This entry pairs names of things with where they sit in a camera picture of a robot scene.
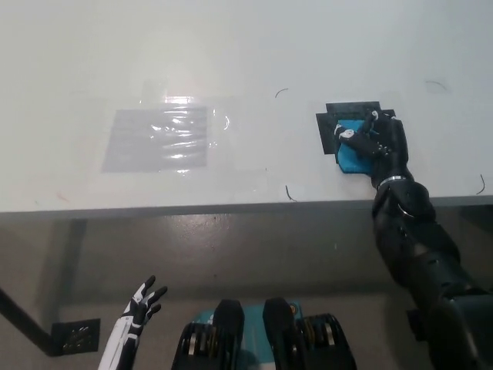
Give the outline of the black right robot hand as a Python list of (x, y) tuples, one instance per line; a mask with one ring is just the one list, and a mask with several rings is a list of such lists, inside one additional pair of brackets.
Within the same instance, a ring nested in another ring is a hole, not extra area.
[(372, 186), (410, 178), (403, 123), (390, 110), (373, 109), (363, 120), (340, 120), (334, 128), (336, 159), (345, 174), (363, 174)]

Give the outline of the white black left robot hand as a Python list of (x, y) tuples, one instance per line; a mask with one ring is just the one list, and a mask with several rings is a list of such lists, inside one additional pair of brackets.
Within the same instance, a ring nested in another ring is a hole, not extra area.
[(98, 370), (130, 370), (133, 368), (139, 340), (151, 317), (160, 311), (159, 299), (168, 287), (150, 291), (156, 276), (150, 276), (131, 297), (121, 316), (116, 320), (106, 343)]

